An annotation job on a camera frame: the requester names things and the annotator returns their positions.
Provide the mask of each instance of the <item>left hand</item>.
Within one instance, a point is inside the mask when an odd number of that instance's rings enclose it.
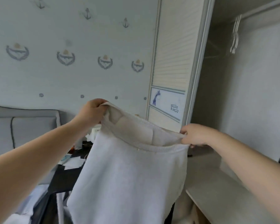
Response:
[[[95,126],[101,121],[108,108],[107,105],[101,105],[106,102],[108,101],[99,98],[88,101],[72,121],[88,128]]]

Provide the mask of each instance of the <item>forearm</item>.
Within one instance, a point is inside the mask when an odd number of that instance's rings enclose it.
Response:
[[[87,130],[72,121],[0,156],[0,223]]]
[[[280,164],[215,130],[208,144],[280,221]]]

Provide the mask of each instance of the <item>sofa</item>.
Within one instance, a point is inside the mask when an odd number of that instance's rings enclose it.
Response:
[[[60,125],[58,110],[28,110],[0,106],[0,155]],[[55,170],[56,167],[40,184],[49,184]]]

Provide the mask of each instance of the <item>hand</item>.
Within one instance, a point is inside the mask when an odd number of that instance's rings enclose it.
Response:
[[[194,145],[207,145],[209,139],[215,134],[217,130],[202,126],[199,124],[189,124],[182,127],[180,133],[186,134],[187,136],[182,139],[182,143],[185,145],[191,145],[193,148]]]
[[[99,98],[88,101],[72,121],[87,128],[93,127],[103,118],[108,106],[101,104],[106,102],[108,101]]]

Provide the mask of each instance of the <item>white sweatshirt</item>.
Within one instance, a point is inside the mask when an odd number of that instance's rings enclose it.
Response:
[[[182,134],[111,103],[67,201],[74,224],[163,224],[187,170]]]

